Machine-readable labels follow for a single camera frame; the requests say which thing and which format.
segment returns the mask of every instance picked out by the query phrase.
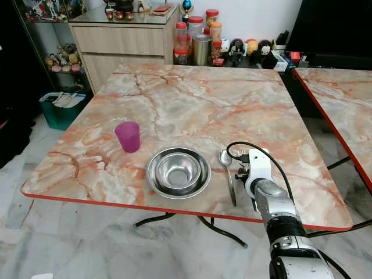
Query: marble floor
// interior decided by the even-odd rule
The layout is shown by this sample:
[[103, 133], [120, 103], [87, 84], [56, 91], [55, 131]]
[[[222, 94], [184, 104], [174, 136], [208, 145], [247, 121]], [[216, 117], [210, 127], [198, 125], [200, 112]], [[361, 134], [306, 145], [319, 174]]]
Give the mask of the marble floor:
[[[135, 230], [132, 224], [159, 213], [30, 199], [20, 186], [61, 131], [38, 117], [24, 152], [0, 170], [0, 278], [269, 278], [269, 243], [261, 224], [217, 219], [216, 225], [248, 243], [206, 228], [193, 216], [174, 217]], [[326, 164], [345, 157], [321, 120], [305, 119]], [[355, 223], [372, 217], [372, 197], [353, 165], [331, 171]], [[314, 238], [353, 279], [372, 274], [372, 228]], [[336, 278], [342, 278], [334, 271]]]

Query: trash bin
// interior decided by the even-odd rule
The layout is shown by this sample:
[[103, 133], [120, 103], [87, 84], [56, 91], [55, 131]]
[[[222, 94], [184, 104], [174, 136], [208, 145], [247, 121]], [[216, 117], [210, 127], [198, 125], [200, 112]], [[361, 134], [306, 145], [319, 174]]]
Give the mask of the trash bin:
[[[64, 107], [57, 106], [61, 105], [58, 104], [61, 97], [67, 100], [65, 105], [62, 104]], [[66, 130], [88, 102], [89, 100], [85, 94], [60, 92], [47, 93], [39, 99], [41, 110], [49, 127], [58, 130]]]

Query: trophy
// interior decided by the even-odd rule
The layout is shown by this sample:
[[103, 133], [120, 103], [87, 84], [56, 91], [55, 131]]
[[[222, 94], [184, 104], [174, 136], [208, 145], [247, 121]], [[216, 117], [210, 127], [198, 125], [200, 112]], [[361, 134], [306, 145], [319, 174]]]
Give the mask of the trophy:
[[189, 13], [191, 13], [193, 8], [194, 6], [190, 0], [184, 0], [180, 6], [181, 13], [183, 14], [182, 21], [186, 22], [186, 24], [188, 24]]

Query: metal spoon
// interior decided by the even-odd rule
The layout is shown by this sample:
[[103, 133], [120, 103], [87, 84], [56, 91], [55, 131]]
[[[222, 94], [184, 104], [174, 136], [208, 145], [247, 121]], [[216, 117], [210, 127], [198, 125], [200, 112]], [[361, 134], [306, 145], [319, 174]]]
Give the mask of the metal spoon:
[[234, 190], [234, 185], [233, 185], [233, 180], [231, 178], [231, 173], [230, 170], [228, 169], [229, 165], [233, 162], [233, 159], [227, 154], [226, 150], [223, 149], [220, 151], [220, 163], [226, 168], [227, 174], [228, 174], [228, 189], [230, 191], [230, 197], [232, 200], [232, 204], [234, 206], [237, 205], [237, 200], [235, 198], [235, 190]]

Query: purple cup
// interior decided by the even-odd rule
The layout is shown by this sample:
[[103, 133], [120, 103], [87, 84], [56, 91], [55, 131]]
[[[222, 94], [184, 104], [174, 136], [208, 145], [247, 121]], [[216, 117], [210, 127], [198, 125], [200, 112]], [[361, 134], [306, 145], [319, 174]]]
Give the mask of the purple cup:
[[133, 153], [140, 148], [140, 127], [136, 122], [122, 122], [116, 126], [115, 134], [126, 152]]

